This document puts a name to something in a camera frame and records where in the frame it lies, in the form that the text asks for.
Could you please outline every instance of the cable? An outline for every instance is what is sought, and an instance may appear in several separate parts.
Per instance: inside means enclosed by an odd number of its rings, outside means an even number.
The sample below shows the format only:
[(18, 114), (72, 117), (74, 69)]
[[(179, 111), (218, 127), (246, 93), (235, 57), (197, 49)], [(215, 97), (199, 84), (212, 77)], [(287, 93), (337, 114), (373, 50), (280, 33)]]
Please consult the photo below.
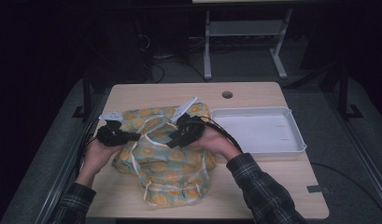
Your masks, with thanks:
[(174, 54), (166, 54), (166, 55), (162, 55), (162, 56), (153, 56), (153, 59), (155, 60), (159, 60), (159, 61), (163, 61), (163, 60), (167, 60), (167, 59), (170, 59), (170, 58), (173, 58)]
[(346, 178), (347, 180), (349, 180), (351, 183), (353, 183), (354, 185), (356, 185), (359, 189), (361, 189), (376, 205), (376, 207), (380, 210), (380, 212), (382, 213), (382, 207), (379, 205), (379, 202), (375, 199), (375, 197), (367, 190), (365, 189), (363, 186), (361, 186), (359, 183), (357, 183), (355, 180), (351, 179), (350, 177), (348, 177), (347, 175), (343, 174), (342, 172), (336, 170), (335, 168), (331, 167), (331, 166), (328, 166), (328, 165), (324, 165), (324, 164), (320, 164), (320, 163), (317, 163), (317, 162), (310, 162), (310, 164), (312, 165), (315, 165), (315, 166), (320, 166), (320, 167), (324, 167), (326, 169), (329, 169), (329, 170), (332, 170), (336, 173), (338, 173), (339, 175), (341, 175), (342, 177)]
[(217, 44), (217, 45), (213, 45), (211, 44), (210, 46), (210, 53), (211, 54), (227, 54), (227, 53), (232, 53), (233, 51), (235, 51), (235, 49), (227, 49), (227, 50), (224, 50), (225, 48), (233, 48), (233, 44), (228, 44), (226, 39), (222, 38), (222, 39), (217, 39), (217, 42), (222, 42), (222, 44)]
[(155, 63), (151, 64), (151, 66), (158, 67), (158, 68), (160, 68), (160, 69), (162, 70), (162, 76), (161, 76), (161, 78), (159, 78), (159, 80), (157, 80), (157, 81), (156, 81), (155, 78), (153, 77), (152, 72), (150, 73), (150, 77), (152, 78), (152, 80), (153, 80), (155, 83), (159, 83), (159, 82), (161, 82), (161, 81), (163, 80), (163, 78), (164, 78), (164, 75), (165, 75), (165, 73), (164, 73), (164, 69), (163, 69), (162, 67), (160, 67), (158, 64), (155, 64)]
[(215, 131), (219, 132), (220, 134), (222, 134), (223, 136), (225, 136), (226, 138), (228, 138), (232, 144), (241, 152), (243, 153), (243, 150), (241, 149), (240, 145), (237, 143), (237, 141), (229, 134), (227, 133), (222, 127), (220, 127), (216, 121), (214, 121), (213, 119), (210, 119), (208, 118), (209, 120), (211, 120), (212, 122), (214, 123), (209, 123), (209, 122), (202, 122), (202, 121), (196, 121), (196, 120), (188, 120), (186, 122), (184, 122), (183, 124), (192, 124), (192, 123), (196, 123), (196, 124), (204, 124), (205, 126), (208, 126), (212, 129), (214, 129)]
[(189, 47), (190, 52), (195, 51), (196, 49), (202, 48), (204, 46), (205, 39), (203, 37), (199, 37), (199, 36), (189, 37), (189, 40), (191, 40), (191, 39), (201, 39), (201, 40), (198, 41), (197, 43), (193, 44), (193, 45), (190, 45), (190, 47)]
[(147, 39), (147, 45), (145, 46), (144, 49), (141, 49), (142, 51), (147, 51), (147, 49), (149, 48), (149, 45), (150, 45), (150, 39), (147, 35), (138, 35), (138, 37), (143, 37), (143, 38), (146, 38)]
[(78, 148), (78, 154), (77, 154), (77, 160), (75, 162), (75, 177), (78, 177), (80, 172), (80, 161), (83, 157), (84, 151), (86, 146), (93, 140), (89, 141), (89, 134), (91, 131), (92, 126), (94, 123), (99, 120), (95, 119), (92, 122), (89, 123), (88, 127), (86, 128), (85, 132), (83, 133), (82, 139), (80, 140), (79, 148)]
[(207, 82), (208, 80), (205, 79), (205, 77), (202, 75), (202, 73), (199, 72), (199, 70), (197, 70), (193, 65), (191, 65), (190, 63), (186, 63), (186, 62), (182, 62), (182, 61), (175, 61), (175, 62), (160, 62), (160, 63), (183, 63), (183, 64), (186, 64), (187, 66), (193, 68), (194, 71), (197, 72), (197, 74), (203, 79), (204, 82)]

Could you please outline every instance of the plaid sleeve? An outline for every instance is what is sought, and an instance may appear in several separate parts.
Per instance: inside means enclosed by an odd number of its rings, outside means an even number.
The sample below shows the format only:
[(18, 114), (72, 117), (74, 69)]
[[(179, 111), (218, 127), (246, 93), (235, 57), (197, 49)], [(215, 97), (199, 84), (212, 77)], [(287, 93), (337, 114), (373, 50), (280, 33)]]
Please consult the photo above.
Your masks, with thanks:
[(289, 192), (263, 172), (249, 153), (227, 163), (256, 223), (306, 223)]
[(84, 223), (96, 192), (74, 183), (53, 212), (50, 223)]

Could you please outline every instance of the wooden table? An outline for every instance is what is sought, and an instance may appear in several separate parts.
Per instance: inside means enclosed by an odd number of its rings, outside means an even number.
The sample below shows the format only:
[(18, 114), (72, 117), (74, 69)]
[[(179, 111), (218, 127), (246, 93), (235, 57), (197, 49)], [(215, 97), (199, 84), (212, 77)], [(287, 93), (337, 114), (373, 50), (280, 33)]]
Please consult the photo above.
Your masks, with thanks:
[[(233, 98), (222, 97), (231, 91)], [(287, 106), (281, 89), (275, 82), (233, 82), (192, 84), (117, 85), (106, 102), (103, 113), (115, 110), (182, 105), (193, 95), (210, 109), (229, 107)], [(305, 153), (291, 161), (259, 161), (258, 164), (282, 184), (295, 201), (296, 209), (308, 219), (323, 219), (329, 215), (321, 192), (309, 193), (307, 186), (318, 184)], [(116, 218), (252, 218), (225, 163), (218, 163), (210, 173), (211, 187), (206, 196), (193, 205), (157, 208), (143, 201), (137, 177), (120, 174), (110, 165), (95, 178), (97, 191), (88, 217)]]

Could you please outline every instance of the yellow floral fabric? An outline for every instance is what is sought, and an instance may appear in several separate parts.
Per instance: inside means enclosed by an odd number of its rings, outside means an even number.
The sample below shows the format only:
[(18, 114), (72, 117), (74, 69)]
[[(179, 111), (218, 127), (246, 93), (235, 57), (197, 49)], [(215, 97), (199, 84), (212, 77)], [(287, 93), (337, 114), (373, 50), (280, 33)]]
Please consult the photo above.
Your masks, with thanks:
[[(176, 130), (168, 124), (177, 106), (145, 108), (123, 112), (121, 128), (142, 133), (137, 142), (129, 142), (114, 158), (112, 165), (125, 174), (137, 175), (147, 203), (181, 206), (200, 200), (209, 189), (208, 171), (216, 166), (214, 156), (202, 148), (165, 144)], [(205, 104), (193, 104), (187, 111), (193, 116), (209, 117)]]

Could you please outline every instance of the black cable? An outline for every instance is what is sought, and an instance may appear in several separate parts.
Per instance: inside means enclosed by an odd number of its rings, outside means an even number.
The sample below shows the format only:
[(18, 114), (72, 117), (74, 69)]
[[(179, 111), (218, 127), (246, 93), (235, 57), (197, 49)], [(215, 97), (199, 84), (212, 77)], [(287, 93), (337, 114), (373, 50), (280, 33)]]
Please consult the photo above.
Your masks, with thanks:
[(152, 71), (150, 71), (150, 69), (148, 68), (148, 66), (146, 64), (144, 64), (144, 67), (146, 67), (149, 70), (149, 83), (155, 83), (156, 80), (155, 80), (154, 76), (152, 75)]
[(160, 62), (160, 63), (183, 63), (183, 64), (186, 64), (187, 66), (193, 68), (194, 71), (197, 72), (197, 74), (203, 79), (204, 82), (207, 82), (208, 80), (205, 79), (205, 77), (202, 75), (202, 73), (199, 72), (199, 70), (197, 70), (197, 68), (195, 68), (193, 65), (191, 65), (190, 63), (186, 63), (186, 62), (182, 62), (182, 61), (175, 61), (175, 62)]
[(332, 170), (332, 171), (338, 173), (339, 175), (341, 175), (342, 177), (346, 178), (347, 180), (349, 180), (351, 183), (353, 183), (355, 186), (357, 186), (359, 189), (361, 189), (375, 203), (376, 207), (382, 213), (382, 207), (380, 206), (379, 202), (375, 199), (375, 197), (367, 189), (365, 189), (363, 186), (361, 186), (359, 183), (357, 183), (355, 180), (351, 179), (347, 175), (343, 174), (342, 172), (336, 170), (335, 168), (333, 168), (331, 166), (320, 164), (317, 162), (310, 162), (310, 164)]
[(228, 44), (226, 39), (218, 39), (217, 42), (222, 42), (222, 44), (211, 44), (210, 46), (210, 53), (211, 54), (227, 54), (227, 53), (232, 53), (235, 51), (235, 49), (226, 49), (225, 48), (233, 48), (233, 44)]
[(152, 73), (150, 74), (150, 77), (152, 78), (152, 80), (154, 81), (154, 83), (159, 83), (159, 82), (161, 82), (161, 81), (163, 80), (163, 78), (164, 78), (164, 75), (165, 75), (164, 69), (163, 69), (162, 67), (160, 67), (158, 64), (155, 64), (155, 63), (151, 64), (151, 66), (158, 67), (159, 69), (162, 70), (162, 76), (161, 76), (161, 78), (159, 78), (159, 80), (157, 80), (157, 81), (155, 80), (155, 77), (153, 76), (153, 74), (152, 74)]
[[(196, 43), (193, 44), (192, 43), (193, 39), (195, 39), (195, 40), (201, 39), (201, 41), (198, 40)], [(199, 49), (199, 48), (202, 48), (205, 46), (205, 39), (203, 37), (195, 37), (193, 39), (189, 38), (190, 43), (191, 43), (191, 45), (189, 46), (189, 52), (195, 51), (196, 49)]]
[(241, 149), (240, 145), (237, 143), (237, 141), (229, 134), (227, 133), (222, 127), (220, 127), (217, 122), (215, 122), (213, 119), (210, 119), (212, 120), (214, 123), (209, 123), (209, 122), (202, 122), (202, 121), (196, 121), (196, 120), (188, 120), (186, 122), (184, 122), (183, 124), (191, 124), (191, 123), (196, 123), (196, 124), (204, 124), (205, 126), (208, 126), (212, 129), (214, 129), (215, 131), (219, 132), (220, 134), (222, 134), (223, 136), (225, 136), (226, 138), (228, 138), (232, 144), (241, 152), (243, 153), (243, 150)]
[(79, 175), (80, 161), (83, 157), (84, 150), (85, 150), (86, 146), (91, 142), (91, 141), (89, 141), (89, 133), (90, 133), (92, 126), (94, 125), (94, 123), (97, 120), (99, 120), (99, 119), (95, 119), (89, 123), (88, 127), (86, 128), (85, 132), (82, 135), (82, 139), (80, 140), (80, 144), (79, 144), (79, 148), (78, 148), (78, 154), (77, 154), (77, 160), (75, 162), (75, 177), (78, 177), (78, 175)]

